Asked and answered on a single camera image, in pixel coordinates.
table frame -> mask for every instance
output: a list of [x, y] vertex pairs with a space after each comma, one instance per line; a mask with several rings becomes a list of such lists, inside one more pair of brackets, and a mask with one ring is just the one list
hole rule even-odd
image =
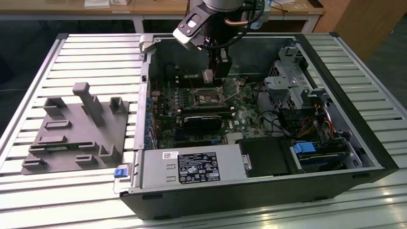
[[[271, 15], [269, 20], [301, 20], [306, 21], [302, 33], [311, 33], [317, 26], [321, 14], [310, 15]], [[182, 20], [183, 15], [134, 15], [134, 14], [110, 14], [110, 15], [70, 15], [70, 14], [0, 14], [0, 20], [11, 21], [57, 21], [57, 20], [133, 20], [137, 33], [145, 33], [143, 20]]]

white sticker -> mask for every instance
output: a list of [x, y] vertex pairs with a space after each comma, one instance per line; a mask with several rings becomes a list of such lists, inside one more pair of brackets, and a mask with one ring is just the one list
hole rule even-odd
[[178, 151], [163, 152], [163, 159], [177, 159], [177, 158], [178, 158]]
[[113, 13], [130, 13], [130, 11], [113, 11]]

slotted metal surface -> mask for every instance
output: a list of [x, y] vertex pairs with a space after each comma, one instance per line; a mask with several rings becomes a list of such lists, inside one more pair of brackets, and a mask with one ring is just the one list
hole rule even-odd
[[[133, 103], [125, 142], [127, 152], [123, 160], [131, 161], [134, 156], [131, 149], [141, 77], [141, 61], [137, 58], [139, 36], [75, 34], [67, 41], [62, 41], [58, 55], [50, 63], [49, 70], [53, 70], [45, 71], [38, 93], [30, 100], [26, 115], [22, 116], [23, 120], [18, 125], [19, 129], [9, 141], [7, 151], [3, 152], [6, 161], [0, 160], [3, 163], [0, 228], [405, 227], [407, 221], [406, 112], [340, 42], [329, 34], [310, 35], [307, 38], [319, 55], [326, 58], [334, 76], [401, 166], [400, 172], [377, 183], [356, 187], [336, 199], [165, 221], [142, 221], [122, 203], [119, 195], [113, 191], [114, 169], [21, 175], [23, 158], [29, 154], [27, 149], [46, 115], [42, 109], [46, 97], [61, 95], [66, 103], [81, 102], [73, 96], [70, 86], [83, 79], [94, 83], [91, 93], [99, 95], [101, 101], [107, 101], [113, 96], [122, 96]], [[107, 61], [106, 55], [115, 56], [113, 61]]]

blue plastic latch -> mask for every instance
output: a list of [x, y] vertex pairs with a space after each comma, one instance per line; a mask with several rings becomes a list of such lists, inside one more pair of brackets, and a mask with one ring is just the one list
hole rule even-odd
[[127, 177], [127, 168], [115, 169], [115, 178]]
[[314, 153], [315, 147], [313, 142], [299, 142], [294, 145], [294, 150], [297, 154], [301, 153]]

printed label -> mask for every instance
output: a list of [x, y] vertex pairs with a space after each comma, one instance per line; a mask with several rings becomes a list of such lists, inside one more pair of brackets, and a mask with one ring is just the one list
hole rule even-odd
[[113, 11], [113, 13], [130, 13], [130, 11]]
[[174, 152], [163, 152], [163, 159], [177, 159], [178, 151]]
[[185, 185], [221, 180], [218, 166], [217, 152], [178, 155], [179, 182]]

